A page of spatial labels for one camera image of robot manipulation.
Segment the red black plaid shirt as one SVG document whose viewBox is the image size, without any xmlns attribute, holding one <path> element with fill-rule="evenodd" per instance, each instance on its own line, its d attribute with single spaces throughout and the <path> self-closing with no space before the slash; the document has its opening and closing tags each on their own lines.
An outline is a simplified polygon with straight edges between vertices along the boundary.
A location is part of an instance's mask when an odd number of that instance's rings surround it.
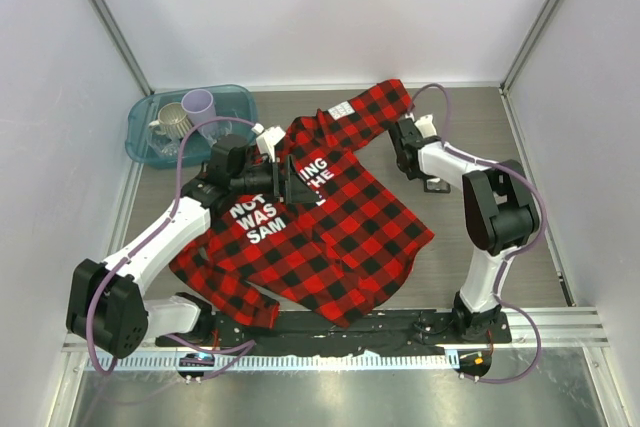
<svg viewBox="0 0 640 427">
<path fill-rule="evenodd" d="M 173 274 L 236 322 L 272 328 L 287 298 L 345 328 L 394 295 L 432 231 L 357 158 L 404 116 L 390 79 L 298 117 L 276 151 L 318 195 L 285 205 L 241 197 L 170 262 Z"/>
</svg>

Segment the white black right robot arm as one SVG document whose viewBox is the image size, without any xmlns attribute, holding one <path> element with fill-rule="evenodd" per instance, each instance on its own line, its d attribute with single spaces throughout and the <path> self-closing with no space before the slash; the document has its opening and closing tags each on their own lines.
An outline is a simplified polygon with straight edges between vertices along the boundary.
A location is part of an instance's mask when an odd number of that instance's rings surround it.
<svg viewBox="0 0 640 427">
<path fill-rule="evenodd" d="M 489 161 L 452 147 L 435 134 L 430 115 L 401 117 L 389 130 L 396 164 L 408 179 L 442 181 L 462 193 L 467 235 L 474 246 L 456 293 L 451 327 L 457 338 L 482 338 L 498 321 L 503 278 L 514 257 L 541 227 L 532 185 L 517 161 Z"/>
</svg>

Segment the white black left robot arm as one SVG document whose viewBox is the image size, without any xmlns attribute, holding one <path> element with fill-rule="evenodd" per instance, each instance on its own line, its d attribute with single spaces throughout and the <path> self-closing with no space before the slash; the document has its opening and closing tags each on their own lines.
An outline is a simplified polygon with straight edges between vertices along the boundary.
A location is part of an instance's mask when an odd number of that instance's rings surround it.
<svg viewBox="0 0 640 427">
<path fill-rule="evenodd" d="M 170 261 L 240 197 L 260 195 L 287 205 L 317 201 L 296 173 L 292 157 L 276 153 L 284 131 L 255 131 L 258 161 L 244 138 L 221 137 L 200 172 L 178 182 L 176 198 L 151 226 L 106 259 L 85 259 L 75 268 L 66 326 L 86 340 L 96 368 L 101 366 L 99 350 L 118 361 L 148 338 L 175 335 L 193 346 L 211 338 L 214 320 L 206 302 L 189 294 L 155 301 L 144 301 L 143 296 Z"/>
</svg>

